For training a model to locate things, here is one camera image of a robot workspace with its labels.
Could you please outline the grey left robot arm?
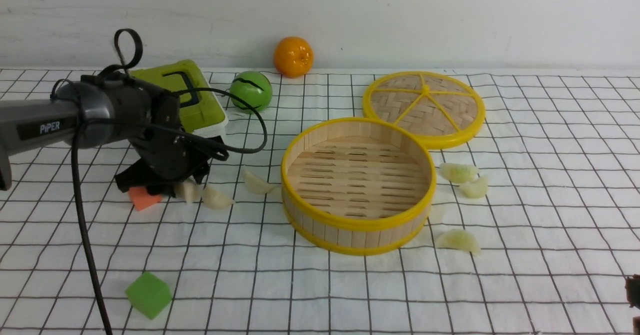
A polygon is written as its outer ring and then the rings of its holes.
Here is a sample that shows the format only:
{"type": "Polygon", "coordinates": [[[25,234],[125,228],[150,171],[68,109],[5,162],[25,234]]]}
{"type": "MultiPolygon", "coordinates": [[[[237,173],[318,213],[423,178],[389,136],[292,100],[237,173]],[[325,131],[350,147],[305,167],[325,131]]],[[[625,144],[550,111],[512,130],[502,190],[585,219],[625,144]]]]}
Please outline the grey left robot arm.
{"type": "Polygon", "coordinates": [[[45,146],[77,142],[79,149],[129,141],[139,159],[115,175],[118,189],[174,194],[174,185],[201,183],[212,159],[226,161],[221,137],[188,134],[179,119],[179,97],[145,80],[115,71],[83,75],[49,99],[2,101],[1,189],[10,189],[10,157],[45,146]]]}

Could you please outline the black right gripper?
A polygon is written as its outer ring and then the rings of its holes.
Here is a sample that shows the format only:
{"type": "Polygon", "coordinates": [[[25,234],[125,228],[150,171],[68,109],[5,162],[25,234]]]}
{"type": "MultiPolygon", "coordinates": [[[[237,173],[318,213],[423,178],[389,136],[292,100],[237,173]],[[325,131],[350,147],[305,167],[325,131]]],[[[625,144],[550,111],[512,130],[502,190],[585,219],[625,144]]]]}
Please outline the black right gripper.
{"type": "Polygon", "coordinates": [[[640,275],[625,278],[626,300],[631,308],[640,308],[640,275]]]}

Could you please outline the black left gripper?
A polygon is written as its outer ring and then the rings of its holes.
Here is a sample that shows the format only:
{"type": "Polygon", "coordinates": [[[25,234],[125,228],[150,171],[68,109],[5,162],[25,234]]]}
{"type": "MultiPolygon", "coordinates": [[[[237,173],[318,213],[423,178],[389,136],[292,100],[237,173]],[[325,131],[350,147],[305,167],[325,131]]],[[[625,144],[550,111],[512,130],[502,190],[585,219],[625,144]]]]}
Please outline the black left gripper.
{"type": "Polygon", "coordinates": [[[98,89],[110,101],[109,139],[126,139],[139,159],[114,176],[122,193],[142,188],[151,196],[165,195],[164,182],[193,180],[197,185],[210,174],[210,161],[226,160],[221,137],[187,133],[179,118],[176,92],[126,73],[100,73],[98,89]]]}

